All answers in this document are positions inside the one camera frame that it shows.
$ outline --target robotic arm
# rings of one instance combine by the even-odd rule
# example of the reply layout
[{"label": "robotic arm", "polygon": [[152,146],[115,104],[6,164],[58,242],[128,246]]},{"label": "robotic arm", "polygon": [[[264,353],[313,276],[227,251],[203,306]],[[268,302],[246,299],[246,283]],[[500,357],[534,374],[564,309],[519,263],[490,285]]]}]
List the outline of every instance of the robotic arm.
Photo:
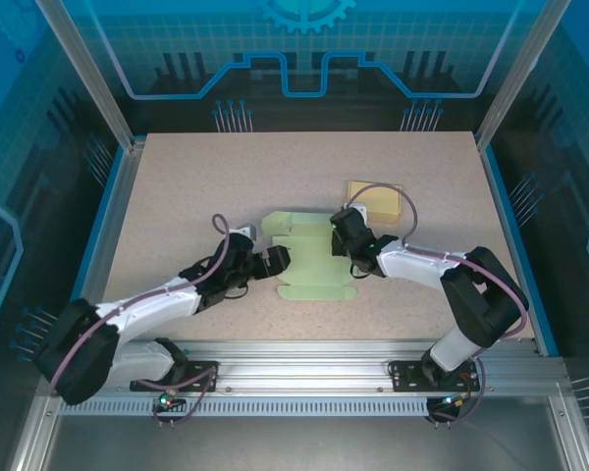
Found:
[{"label": "robotic arm", "polygon": [[68,363],[56,386],[68,404],[78,404],[96,394],[109,380],[146,379],[159,381],[174,367],[177,352],[170,342],[127,344],[165,322],[197,314],[225,299],[233,288],[247,288],[250,280],[262,280],[282,273],[290,264],[283,246],[268,248],[268,257],[252,253],[255,230],[247,226],[230,231],[230,240],[223,262],[204,281],[188,286],[207,273],[223,250],[208,257],[207,266],[197,262],[159,288],[133,298],[91,305],[84,299],[71,302],[64,309],[53,329],[40,343],[33,363],[50,381],[66,355],[79,338],[112,311],[115,315],[104,322],[82,344]]},{"label": "robotic arm", "polygon": [[442,290],[447,296],[456,325],[421,358],[420,373],[432,388],[455,382],[458,368],[493,345],[521,315],[514,300],[501,287],[456,260],[482,267],[504,282],[528,308],[521,289],[487,248],[441,253],[404,244],[392,235],[377,238],[366,227],[363,214],[354,207],[335,214],[331,223],[332,254],[349,257],[360,272],[412,280]]}]

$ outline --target gear logo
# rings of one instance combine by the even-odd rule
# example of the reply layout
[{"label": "gear logo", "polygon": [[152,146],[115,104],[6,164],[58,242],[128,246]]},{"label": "gear logo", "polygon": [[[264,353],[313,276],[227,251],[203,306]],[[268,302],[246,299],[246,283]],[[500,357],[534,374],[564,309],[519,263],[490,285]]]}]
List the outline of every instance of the gear logo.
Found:
[{"label": "gear logo", "polygon": [[19,48],[37,32],[39,18],[32,0],[0,0],[0,29]]},{"label": "gear logo", "polygon": [[347,17],[347,8],[355,7],[354,0],[259,0],[257,6],[265,20],[273,20],[275,27],[285,26],[288,32],[307,34],[311,29],[321,32],[323,27],[334,27],[334,20]]}]

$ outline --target black mounting plate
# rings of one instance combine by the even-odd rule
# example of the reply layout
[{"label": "black mounting plate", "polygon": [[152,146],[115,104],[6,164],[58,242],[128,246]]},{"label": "black mounting plate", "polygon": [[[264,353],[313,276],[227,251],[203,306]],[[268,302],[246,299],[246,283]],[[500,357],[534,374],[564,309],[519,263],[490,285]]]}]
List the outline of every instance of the black mounting plate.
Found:
[{"label": "black mounting plate", "polygon": [[[200,375],[203,371],[208,370],[209,368],[214,368],[216,370],[216,373],[213,375],[211,385],[209,386],[209,388],[207,388],[207,392],[214,393],[216,391],[216,380],[218,378],[218,362],[217,361],[191,361],[191,360],[188,360],[184,366],[185,366],[185,371],[184,371],[184,374],[182,375],[182,378],[186,378],[186,379],[192,378],[196,375]],[[166,385],[174,384],[174,382],[171,380],[172,380],[172,378],[170,378],[170,375],[166,375],[163,379],[161,379],[159,381],[153,381],[152,383],[159,385],[159,386],[166,386]],[[180,393],[202,393],[203,389],[207,385],[208,381],[209,381],[209,375],[198,380],[195,383],[192,383],[191,385],[187,385],[184,388],[180,388],[179,392]],[[160,393],[159,390],[154,390],[152,388],[149,388],[148,386],[144,386],[144,385],[138,383],[137,381],[131,381],[129,389],[133,393],[150,393],[150,392],[159,392]]]},{"label": "black mounting plate", "polygon": [[465,393],[467,383],[460,378],[461,373],[466,373],[471,378],[468,382],[472,393],[480,391],[475,363],[465,361],[443,382],[439,388],[430,385],[428,379],[421,372],[421,361],[391,361],[388,366],[394,393]]}]

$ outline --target yellow sponge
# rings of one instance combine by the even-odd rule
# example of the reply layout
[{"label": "yellow sponge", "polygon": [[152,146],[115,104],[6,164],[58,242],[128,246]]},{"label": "yellow sponge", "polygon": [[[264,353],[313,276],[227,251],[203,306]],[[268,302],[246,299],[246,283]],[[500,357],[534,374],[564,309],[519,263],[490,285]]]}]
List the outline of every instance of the yellow sponge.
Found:
[{"label": "yellow sponge", "polygon": [[[365,186],[372,182],[349,182],[349,195],[351,198]],[[402,199],[400,194],[390,188],[371,188],[360,194],[354,201],[366,205],[366,215],[373,223],[396,223],[402,213]]]}]

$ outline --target beige tabletop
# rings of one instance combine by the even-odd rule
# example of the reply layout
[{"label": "beige tabletop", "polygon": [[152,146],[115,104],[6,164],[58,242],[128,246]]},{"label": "beige tabletop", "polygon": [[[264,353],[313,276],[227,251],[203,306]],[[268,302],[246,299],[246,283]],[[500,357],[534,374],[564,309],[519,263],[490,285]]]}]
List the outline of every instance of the beige tabletop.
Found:
[{"label": "beige tabletop", "polygon": [[[491,248],[512,263],[470,132],[295,132],[150,134],[114,257],[105,300],[167,282],[213,253],[220,236],[212,214],[232,227],[276,210],[333,213],[349,180],[399,183],[419,211],[411,241],[468,251]],[[377,236],[402,235],[399,225],[373,225]],[[258,234],[259,247],[270,240]],[[445,296],[404,280],[354,281],[347,302],[287,301],[277,279],[251,282],[246,297],[224,301],[147,337],[172,340],[433,339],[454,317]],[[521,333],[534,337],[530,324]]]}]

